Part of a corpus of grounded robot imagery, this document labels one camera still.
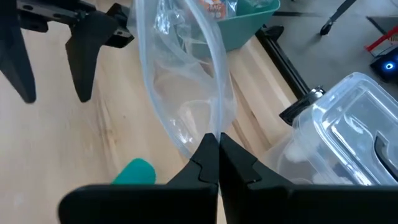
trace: wooden surface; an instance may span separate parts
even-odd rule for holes
[[[112,1],[97,1],[107,10]],[[25,104],[0,75],[0,222],[57,223],[69,191],[109,183],[132,159],[149,161],[166,183],[187,162],[156,118],[143,84],[138,41],[103,47],[93,98],[80,103],[64,44],[67,26],[23,34],[35,74],[37,101]],[[278,114],[295,97],[256,38],[228,54],[238,115],[227,133],[256,156],[289,128]],[[220,223],[224,223],[219,200]]]

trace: clear plastic container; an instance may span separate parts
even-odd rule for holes
[[[302,111],[263,163],[296,184],[396,185],[398,102],[353,73]]]

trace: blue led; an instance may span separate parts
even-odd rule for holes
[[[394,64],[393,64],[393,63],[387,63],[384,67],[385,67],[387,70],[390,70],[390,69],[393,69],[393,68],[394,68]]]

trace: gray floor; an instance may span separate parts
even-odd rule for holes
[[[343,0],[281,0],[279,11],[316,12],[322,16],[274,16],[267,25],[285,27],[278,43],[310,88],[323,85],[325,90],[329,90],[350,73],[361,72],[378,81],[398,100],[398,85],[383,83],[373,74],[369,67],[373,56],[364,49],[365,45],[381,36],[366,16],[396,16],[398,1],[358,0],[333,25],[327,36],[320,37],[320,28],[342,2]],[[389,46],[386,44],[378,50]]]

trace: plastic wrapper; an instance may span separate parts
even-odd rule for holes
[[[216,20],[227,19],[236,16],[238,0],[198,0],[210,16]]]
[[[220,140],[236,102],[220,29],[203,6],[136,0],[127,27],[137,33],[145,86],[174,144],[190,157],[206,133]]]

